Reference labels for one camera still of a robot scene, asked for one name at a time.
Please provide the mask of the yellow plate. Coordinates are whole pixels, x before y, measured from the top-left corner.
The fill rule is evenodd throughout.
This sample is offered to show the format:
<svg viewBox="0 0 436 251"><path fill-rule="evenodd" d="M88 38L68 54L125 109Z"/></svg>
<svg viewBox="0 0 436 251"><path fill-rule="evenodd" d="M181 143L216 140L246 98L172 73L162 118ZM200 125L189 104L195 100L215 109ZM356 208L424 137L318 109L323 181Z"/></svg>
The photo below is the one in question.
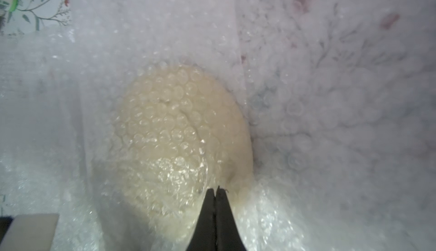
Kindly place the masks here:
<svg viewBox="0 0 436 251"><path fill-rule="evenodd" d="M208 189L253 186L235 0L70 0L104 251L180 251Z"/></svg>

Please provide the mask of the clear bubble wrap sheet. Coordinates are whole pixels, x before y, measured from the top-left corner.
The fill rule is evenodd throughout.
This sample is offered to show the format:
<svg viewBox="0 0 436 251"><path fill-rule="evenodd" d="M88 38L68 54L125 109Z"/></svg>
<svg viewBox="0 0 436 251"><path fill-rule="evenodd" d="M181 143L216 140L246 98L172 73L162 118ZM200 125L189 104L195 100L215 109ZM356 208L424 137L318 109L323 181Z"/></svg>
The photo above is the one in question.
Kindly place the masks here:
<svg viewBox="0 0 436 251"><path fill-rule="evenodd" d="M58 214L54 251L98 251L71 28L1 38L1 215Z"/></svg>
<svg viewBox="0 0 436 251"><path fill-rule="evenodd" d="M272 251L436 248L436 0L235 0Z"/></svg>

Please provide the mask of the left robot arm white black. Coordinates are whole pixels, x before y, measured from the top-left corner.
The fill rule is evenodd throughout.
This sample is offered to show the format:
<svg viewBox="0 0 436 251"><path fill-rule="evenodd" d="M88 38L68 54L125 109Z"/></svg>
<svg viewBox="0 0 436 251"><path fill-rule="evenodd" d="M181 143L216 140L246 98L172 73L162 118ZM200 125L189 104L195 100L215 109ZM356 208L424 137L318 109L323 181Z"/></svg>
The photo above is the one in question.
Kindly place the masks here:
<svg viewBox="0 0 436 251"><path fill-rule="evenodd" d="M50 251L58 214L30 214L1 218L2 251Z"/></svg>

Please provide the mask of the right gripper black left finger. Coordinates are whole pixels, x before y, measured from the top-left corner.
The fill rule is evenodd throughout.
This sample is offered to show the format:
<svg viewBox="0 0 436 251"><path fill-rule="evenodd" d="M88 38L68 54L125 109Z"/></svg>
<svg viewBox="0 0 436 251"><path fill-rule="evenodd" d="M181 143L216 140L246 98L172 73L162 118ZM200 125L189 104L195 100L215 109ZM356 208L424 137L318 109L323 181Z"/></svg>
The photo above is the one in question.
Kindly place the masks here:
<svg viewBox="0 0 436 251"><path fill-rule="evenodd" d="M216 250L216 209L213 189L206 191L199 218L186 251Z"/></svg>

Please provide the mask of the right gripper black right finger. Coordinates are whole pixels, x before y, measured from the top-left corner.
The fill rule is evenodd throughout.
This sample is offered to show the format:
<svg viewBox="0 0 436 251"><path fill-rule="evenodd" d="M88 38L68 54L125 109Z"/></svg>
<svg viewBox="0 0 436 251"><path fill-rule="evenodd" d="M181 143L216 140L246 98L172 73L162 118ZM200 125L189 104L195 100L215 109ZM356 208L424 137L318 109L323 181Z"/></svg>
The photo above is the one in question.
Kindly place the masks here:
<svg viewBox="0 0 436 251"><path fill-rule="evenodd" d="M229 204L227 193L218 187L215 195L216 248L218 251L246 251Z"/></svg>

